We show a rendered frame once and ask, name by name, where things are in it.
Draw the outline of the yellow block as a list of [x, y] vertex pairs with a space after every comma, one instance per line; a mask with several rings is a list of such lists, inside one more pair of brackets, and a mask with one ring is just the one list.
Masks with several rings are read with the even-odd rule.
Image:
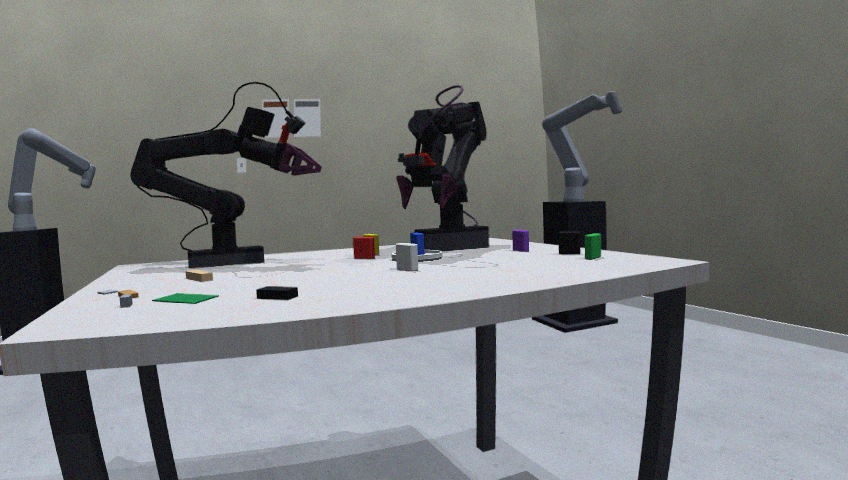
[[374, 237], [375, 255], [379, 255], [379, 235], [378, 234], [364, 234], [364, 237]]

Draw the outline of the green flat square panel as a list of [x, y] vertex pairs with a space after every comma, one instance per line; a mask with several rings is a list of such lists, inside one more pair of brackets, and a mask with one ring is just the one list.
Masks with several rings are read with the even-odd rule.
[[161, 297], [158, 299], [154, 299], [152, 301], [157, 302], [171, 302], [171, 303], [186, 303], [186, 304], [197, 304], [212, 298], [219, 297], [219, 295], [202, 295], [202, 294], [183, 294], [176, 293], [169, 296]]

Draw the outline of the red block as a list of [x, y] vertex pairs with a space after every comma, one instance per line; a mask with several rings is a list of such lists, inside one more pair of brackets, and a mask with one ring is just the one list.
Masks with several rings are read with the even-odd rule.
[[353, 238], [354, 259], [374, 259], [374, 237]]

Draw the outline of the white saucer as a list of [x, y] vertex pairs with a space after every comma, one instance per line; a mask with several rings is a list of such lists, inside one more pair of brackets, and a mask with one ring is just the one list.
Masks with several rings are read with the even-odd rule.
[[[439, 253], [440, 254], [435, 254]], [[392, 259], [396, 259], [396, 252], [392, 253]], [[426, 255], [426, 256], [424, 256]], [[439, 250], [424, 250], [424, 255], [418, 255], [418, 260], [426, 260], [426, 259], [435, 259], [443, 256], [442, 251]]]

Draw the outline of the green block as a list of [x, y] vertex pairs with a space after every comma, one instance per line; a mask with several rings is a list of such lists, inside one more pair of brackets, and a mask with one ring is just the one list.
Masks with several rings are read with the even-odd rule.
[[601, 234], [590, 235], [585, 235], [585, 259], [592, 260], [601, 257]]

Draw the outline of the purple block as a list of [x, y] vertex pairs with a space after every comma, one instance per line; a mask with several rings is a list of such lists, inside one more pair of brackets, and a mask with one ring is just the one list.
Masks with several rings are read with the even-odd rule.
[[529, 231], [513, 230], [512, 231], [513, 250], [527, 252], [529, 251]]

